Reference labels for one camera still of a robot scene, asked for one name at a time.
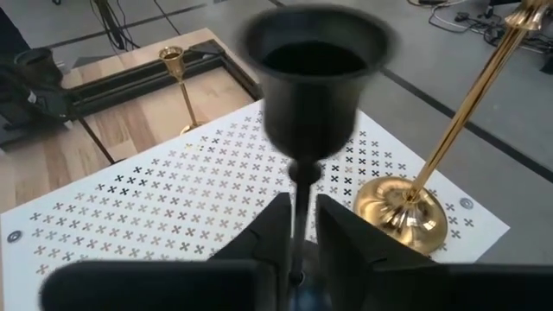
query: black metal frame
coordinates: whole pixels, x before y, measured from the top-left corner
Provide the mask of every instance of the black metal frame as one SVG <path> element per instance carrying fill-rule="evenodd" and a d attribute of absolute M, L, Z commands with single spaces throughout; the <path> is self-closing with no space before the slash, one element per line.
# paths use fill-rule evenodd
<path fill-rule="evenodd" d="M 263 97 L 253 78 L 215 40 L 191 46 L 184 52 L 182 61 L 186 68 L 185 79 L 223 67 L 253 100 Z M 175 78 L 168 74 L 165 64 L 161 60 L 154 60 L 121 73 L 76 86 L 67 90 L 72 95 L 71 100 L 73 101 L 66 103 L 66 105 L 70 105 L 69 110 L 73 112 L 68 119 L 79 120 L 95 112 L 173 85 L 175 82 Z M 64 121 L 67 121 L 67 118 L 55 119 L 47 116 L 37 118 L 29 126 L 0 133 L 2 134 L 0 135 L 0 146 L 3 147 L 23 138 L 58 128 Z"/>

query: wooden table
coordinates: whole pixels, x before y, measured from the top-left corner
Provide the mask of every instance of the wooden table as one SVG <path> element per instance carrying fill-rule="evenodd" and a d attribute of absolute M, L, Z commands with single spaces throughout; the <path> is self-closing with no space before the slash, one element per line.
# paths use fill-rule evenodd
<path fill-rule="evenodd" d="M 256 79 L 209 29 L 201 29 L 160 41 L 128 53 L 112 56 L 74 68 L 62 82 L 66 88 L 129 69 L 157 58 L 159 50 L 191 45 L 214 39 Z M 211 121 L 250 104 L 253 99 L 223 68 L 186 80 L 196 116 Z M 179 135 L 190 122 L 177 85 L 152 92 L 86 118 L 92 130 L 115 160 L 128 158 Z M 109 165 L 80 124 L 71 130 L 47 133 L 31 141 L 15 144 L 0 157 L 0 212 L 19 206 L 52 190 L 81 179 Z"/>

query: gold stem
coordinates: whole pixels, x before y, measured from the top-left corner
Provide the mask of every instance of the gold stem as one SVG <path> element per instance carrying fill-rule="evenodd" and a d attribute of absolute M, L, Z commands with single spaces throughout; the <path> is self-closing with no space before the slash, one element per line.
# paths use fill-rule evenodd
<path fill-rule="evenodd" d="M 407 193 L 407 200 L 414 200 L 417 197 L 432 172 L 434 172 L 449 147 L 451 147 L 453 141 L 461 132 L 467 120 L 473 114 L 478 103 L 482 100 L 487 90 L 497 78 L 512 52 L 522 41 L 527 32 L 528 30 L 526 29 L 515 29 L 511 27 L 507 29 L 503 39 L 486 63 L 478 79 L 474 82 L 473 87 L 468 91 L 461 107 L 457 113 L 455 113 L 442 140 L 438 143 L 434 152 L 424 164 L 423 169 L 421 169 L 421 172 L 413 181 Z"/>
<path fill-rule="evenodd" d="M 181 86 L 184 101 L 187 103 L 188 114 L 190 114 L 190 118 L 192 119 L 192 126 L 196 127 L 198 126 L 198 121 L 196 121 L 196 116 L 194 115 L 194 110 L 192 109 L 192 104 L 190 104 L 190 98 L 188 97 L 187 88 L 185 87 L 184 81 L 182 79 L 179 79 L 179 86 Z"/>

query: gray floor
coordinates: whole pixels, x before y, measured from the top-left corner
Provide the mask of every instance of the gray floor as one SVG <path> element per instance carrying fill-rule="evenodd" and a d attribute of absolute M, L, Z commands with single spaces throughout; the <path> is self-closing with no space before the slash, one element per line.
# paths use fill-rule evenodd
<path fill-rule="evenodd" d="M 0 0 L 0 5 L 32 47 L 99 32 L 102 28 L 86 0 Z M 115 1 L 111 1 L 115 10 Z M 285 4 L 321 0 L 282 0 Z M 398 50 L 388 68 L 413 86 L 456 109 L 493 48 L 481 35 L 456 35 L 428 25 L 429 10 L 404 0 L 331 0 L 364 10 L 386 20 L 397 32 Z M 161 17 L 153 0 L 120 0 L 127 22 L 138 22 L 130 32 L 136 43 L 147 45 L 176 35 Z M 158 0 L 166 12 L 204 6 L 170 17 L 181 33 L 209 27 L 231 48 L 240 24 L 274 7 L 269 0 Z M 444 9 L 450 21 L 457 11 L 476 15 L 486 0 L 469 0 Z M 506 15 L 512 6 L 498 10 Z M 147 18 L 154 21 L 141 23 Z M 56 60 L 71 66 L 79 57 L 113 54 L 105 36 L 59 46 Z M 547 168 L 553 168 L 553 76 L 539 72 L 542 56 L 518 50 L 486 95 L 473 121 Z M 421 99 L 379 74 L 364 93 L 361 109 L 389 132 L 425 157 L 445 129 L 448 119 Z M 553 263 L 553 245 L 547 242 L 553 206 L 544 194 L 553 185 L 512 160 L 489 143 L 465 131 L 440 170 L 482 205 L 503 219 L 511 230 L 482 258 L 487 262 Z"/>

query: screw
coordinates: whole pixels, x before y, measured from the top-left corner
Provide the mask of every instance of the screw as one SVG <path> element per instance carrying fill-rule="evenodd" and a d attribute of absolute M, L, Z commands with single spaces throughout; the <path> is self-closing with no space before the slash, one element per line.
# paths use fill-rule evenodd
<path fill-rule="evenodd" d="M 474 207 L 473 202 L 467 198 L 460 199 L 459 203 L 461 204 L 461 206 L 465 207 L 466 209 L 473 209 Z"/>
<path fill-rule="evenodd" d="M 8 243 L 15 243 L 23 236 L 23 232 L 16 230 L 9 234 Z"/>

